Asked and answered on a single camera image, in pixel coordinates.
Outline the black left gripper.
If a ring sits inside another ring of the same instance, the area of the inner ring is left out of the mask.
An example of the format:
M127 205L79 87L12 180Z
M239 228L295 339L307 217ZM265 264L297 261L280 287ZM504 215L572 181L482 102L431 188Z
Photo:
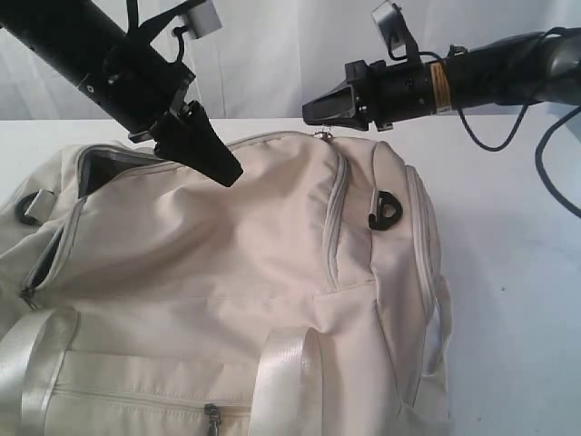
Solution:
M195 74L182 61L169 62L149 45L123 43L103 61L113 118L135 144L155 140L154 154L183 164L214 182L232 186L240 162L214 131L204 108L192 101L178 111Z

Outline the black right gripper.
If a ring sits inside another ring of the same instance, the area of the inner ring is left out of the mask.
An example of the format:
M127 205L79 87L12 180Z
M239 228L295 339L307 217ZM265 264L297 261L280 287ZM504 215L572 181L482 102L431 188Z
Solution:
M345 65L346 82L302 106L302 120L312 126L379 131L394 123L431 114L431 75L426 64L359 60Z

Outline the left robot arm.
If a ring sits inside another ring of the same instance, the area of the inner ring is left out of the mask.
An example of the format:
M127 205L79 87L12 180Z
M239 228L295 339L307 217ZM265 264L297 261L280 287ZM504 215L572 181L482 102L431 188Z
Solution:
M123 126L130 140L155 142L156 156L186 165L222 186L241 164L198 101L185 100L194 72L184 37L222 26L211 1L183 1L146 21L126 4L122 29L92 1L4 1L1 26Z

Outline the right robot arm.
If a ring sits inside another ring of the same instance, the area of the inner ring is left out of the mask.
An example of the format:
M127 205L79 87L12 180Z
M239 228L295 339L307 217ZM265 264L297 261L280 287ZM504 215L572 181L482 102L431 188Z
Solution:
M345 79L303 105L308 125L380 131L394 123L498 104L580 104L580 31L554 28L465 50L441 60L346 64Z

